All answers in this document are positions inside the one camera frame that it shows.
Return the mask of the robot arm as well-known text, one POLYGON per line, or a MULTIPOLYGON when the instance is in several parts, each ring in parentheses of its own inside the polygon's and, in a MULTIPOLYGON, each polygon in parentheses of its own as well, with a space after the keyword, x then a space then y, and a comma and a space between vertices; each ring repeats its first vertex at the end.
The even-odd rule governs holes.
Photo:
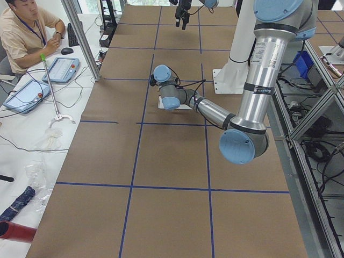
POLYGON ((178 85, 166 65, 158 65, 150 76, 166 110, 182 104, 224 130, 219 149, 231 163, 246 164, 261 156, 269 146, 264 117, 289 42, 311 38, 316 30, 318 1, 254 1, 256 43, 243 86, 238 114, 230 113, 196 90, 178 85))
MULTIPOLYGON (((189 10, 191 8, 192 0, 181 0, 181 1, 169 1, 172 5, 176 6, 175 11, 175 19, 176 19, 176 27, 182 25, 182 30, 186 29, 187 24, 189 23, 189 18, 191 15, 197 13, 190 14, 189 10)), ((212 1, 212 0, 204 0, 200 1, 206 8, 213 9, 217 7, 219 1, 212 1)))

